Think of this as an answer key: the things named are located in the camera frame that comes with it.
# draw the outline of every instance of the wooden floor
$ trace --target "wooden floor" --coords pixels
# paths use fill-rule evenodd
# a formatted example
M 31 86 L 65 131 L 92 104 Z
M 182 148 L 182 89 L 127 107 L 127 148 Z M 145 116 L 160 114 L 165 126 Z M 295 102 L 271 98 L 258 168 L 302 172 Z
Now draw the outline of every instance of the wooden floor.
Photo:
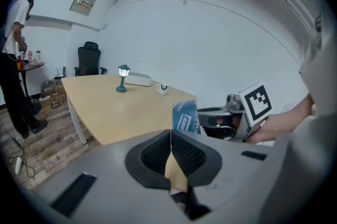
M 28 177 L 25 166 L 22 166 L 21 173 L 18 176 L 19 183 L 33 191 L 41 182 L 66 167 L 69 162 L 99 145 L 84 126 L 82 126 L 82 129 L 87 144 L 83 145 L 79 140 L 67 102 L 57 109 L 51 109 L 50 104 L 43 105 L 36 118 L 46 119 L 48 121 L 47 128 L 37 135 L 30 132 L 29 137 L 24 140 L 14 129 L 7 109 L 0 111 L 0 119 L 5 128 L 24 148 L 24 157 L 28 165 L 35 169 L 36 175 L 34 178 Z M 22 153 L 1 124 L 0 148 L 6 162 L 9 158 Z M 12 174 L 14 174 L 15 164 L 16 161 L 8 166 Z

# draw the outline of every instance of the desk lamp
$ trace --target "desk lamp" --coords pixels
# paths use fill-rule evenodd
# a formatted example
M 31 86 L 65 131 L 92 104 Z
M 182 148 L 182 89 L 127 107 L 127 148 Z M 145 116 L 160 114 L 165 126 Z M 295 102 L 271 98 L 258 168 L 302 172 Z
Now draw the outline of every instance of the desk lamp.
M 116 91 L 120 93 L 125 93 L 126 88 L 124 87 L 124 79 L 125 77 L 127 77 L 130 71 L 130 68 L 126 64 L 124 64 L 124 65 L 119 66 L 118 70 L 120 72 L 120 77 L 122 77 L 122 80 L 121 80 L 121 85 L 117 86 Z

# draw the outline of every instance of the black office chair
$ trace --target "black office chair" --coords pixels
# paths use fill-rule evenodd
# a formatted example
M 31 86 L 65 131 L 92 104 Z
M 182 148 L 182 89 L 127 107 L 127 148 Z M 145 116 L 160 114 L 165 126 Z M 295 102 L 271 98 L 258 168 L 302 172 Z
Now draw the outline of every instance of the black office chair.
M 87 41 L 83 47 L 78 48 L 79 67 L 74 67 L 75 76 L 98 75 L 98 63 L 100 61 L 101 51 L 98 44 Z M 107 69 L 100 67 L 101 74 L 106 74 Z

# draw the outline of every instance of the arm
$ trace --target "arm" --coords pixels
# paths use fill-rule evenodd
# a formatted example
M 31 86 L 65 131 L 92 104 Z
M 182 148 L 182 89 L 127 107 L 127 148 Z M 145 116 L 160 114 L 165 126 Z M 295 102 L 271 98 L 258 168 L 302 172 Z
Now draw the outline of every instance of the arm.
M 293 132 L 294 129 L 309 115 L 311 115 L 311 106 L 314 104 L 311 96 L 308 94 L 291 111 L 280 114 L 272 114 L 268 117 L 265 124 L 249 139 L 249 143 L 258 143 L 264 141 L 273 141 L 279 135 Z
M 19 44 L 19 50 L 23 50 L 24 48 L 24 43 L 21 38 L 21 24 L 18 22 L 14 23 L 13 26 L 13 34 L 14 34 L 14 39 L 15 41 Z

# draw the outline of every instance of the cup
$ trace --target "cup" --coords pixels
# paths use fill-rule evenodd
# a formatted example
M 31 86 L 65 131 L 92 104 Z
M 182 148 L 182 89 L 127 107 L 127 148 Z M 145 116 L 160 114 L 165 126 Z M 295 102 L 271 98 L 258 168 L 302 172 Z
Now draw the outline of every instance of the cup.
M 160 95 L 165 95 L 167 93 L 167 89 L 169 86 L 165 83 L 157 84 L 156 85 L 156 90 Z

